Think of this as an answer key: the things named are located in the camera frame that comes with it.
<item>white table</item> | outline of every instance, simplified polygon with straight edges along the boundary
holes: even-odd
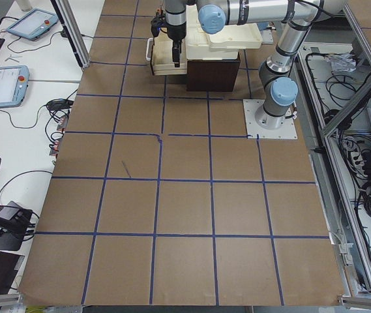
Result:
[[[26,98],[22,105],[4,110],[11,114],[14,124],[31,126],[35,123],[37,110],[41,105],[54,98],[66,98],[77,88],[77,83],[29,82]],[[9,179],[24,171],[53,171],[52,161],[55,158],[49,156],[49,140],[44,133],[44,127],[49,118],[47,109],[42,108],[37,126],[24,130],[13,128],[8,120],[8,115],[0,112],[0,189]],[[48,133],[53,132],[56,126],[56,123],[52,121],[48,127]],[[50,176],[47,173],[29,173],[15,179],[4,189],[0,197],[0,204],[15,201],[23,208],[31,209],[40,215]],[[32,241],[24,242],[19,251],[10,252],[25,256],[18,276],[23,274],[31,243]]]
[[[41,8],[50,12],[54,12],[50,1],[31,0],[34,8]],[[75,15],[78,27],[82,34],[94,36],[98,20],[104,0],[70,0],[72,11]],[[7,16],[21,18],[25,12],[22,12],[16,3],[13,3]],[[7,28],[14,21],[4,19],[0,25],[0,30]],[[61,31],[62,26],[58,22],[46,34],[42,35],[36,41],[30,41],[21,38],[19,41],[11,45],[14,51],[23,51],[35,49],[46,45],[50,42],[51,36]],[[52,38],[52,44],[37,51],[24,52],[20,54],[12,53],[7,45],[18,37],[9,33],[2,33],[1,38],[4,38],[5,44],[0,49],[0,67],[12,65],[26,65],[30,70],[30,80],[34,81],[49,81],[49,82],[80,82],[82,71],[76,62],[75,56],[70,47],[67,38],[63,38],[60,34],[56,34]],[[84,37],[84,42],[87,50],[91,48],[92,39]],[[16,58],[19,63],[8,60],[10,55],[21,56]]]

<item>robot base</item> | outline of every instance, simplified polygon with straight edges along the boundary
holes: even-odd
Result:
[[[246,119],[246,131],[249,138],[261,139],[285,139],[285,140],[296,140],[297,132],[295,130],[294,120],[285,119],[284,124],[275,130],[269,130],[261,127],[255,120],[256,110],[262,106],[264,100],[260,99],[244,99],[243,108],[245,109]]]

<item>blue object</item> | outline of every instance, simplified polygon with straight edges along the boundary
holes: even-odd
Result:
[[[224,11],[216,5],[205,5],[198,12],[201,28],[210,35],[218,33],[226,25]]]
[[[55,13],[34,8],[6,30],[13,35],[29,40],[37,39],[58,21]]]
[[[19,106],[26,94],[28,81],[27,66],[0,67],[0,108]]]
[[[269,26],[269,22],[257,23],[259,31],[263,31]]]
[[[271,87],[271,96],[280,106],[290,106],[297,98],[298,86],[288,77],[279,77]]]

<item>white desk surface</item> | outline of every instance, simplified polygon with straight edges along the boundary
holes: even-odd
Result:
[[[41,8],[54,12],[50,1],[31,0],[31,4],[33,8]],[[82,34],[94,36],[103,4],[104,0],[70,0],[72,11]],[[13,3],[7,16],[21,18],[24,14],[26,12],[22,12],[18,5]],[[13,20],[4,19],[0,25],[0,30],[7,28],[13,22]],[[30,41],[21,38],[11,45],[11,49],[18,52],[43,46],[49,43],[53,33],[61,30],[62,26],[58,22],[38,40]],[[30,80],[35,81],[79,82],[81,80],[82,71],[76,62],[69,41],[67,38],[62,38],[60,34],[56,34],[52,38],[52,44],[50,46],[37,51],[19,54],[13,53],[7,48],[8,44],[18,38],[17,36],[5,32],[1,34],[1,38],[4,38],[6,41],[0,49],[0,67],[26,65],[30,70]],[[89,51],[93,40],[88,37],[84,37],[83,39]],[[10,55],[21,56],[16,58],[19,63],[13,60],[5,61]]]
[[[66,98],[77,88],[77,83],[30,82],[22,105],[4,110],[11,114],[17,126],[31,126],[36,121],[37,110],[40,106],[54,98]],[[49,156],[49,141],[44,133],[44,127],[49,118],[47,109],[42,108],[35,128],[17,129],[10,124],[8,115],[0,112],[0,189],[9,179],[24,171],[53,171],[52,161],[55,158]],[[56,126],[56,123],[52,121],[48,127],[48,133],[56,130]],[[48,173],[29,173],[13,180],[1,194],[0,204],[15,201],[23,208],[32,209],[39,215],[50,177]],[[11,252],[25,256],[18,276],[23,273],[31,243],[32,241],[24,242],[19,251]]]

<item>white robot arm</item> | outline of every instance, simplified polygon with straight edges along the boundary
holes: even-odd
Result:
[[[276,129],[298,93],[288,78],[293,58],[311,25],[340,12],[348,0],[165,0],[166,27],[173,40],[173,61],[179,65],[182,39],[186,36],[186,6],[197,5],[201,28],[209,34],[225,25],[282,20],[286,27],[275,52],[260,66],[260,79],[267,98],[256,112],[264,128]]]

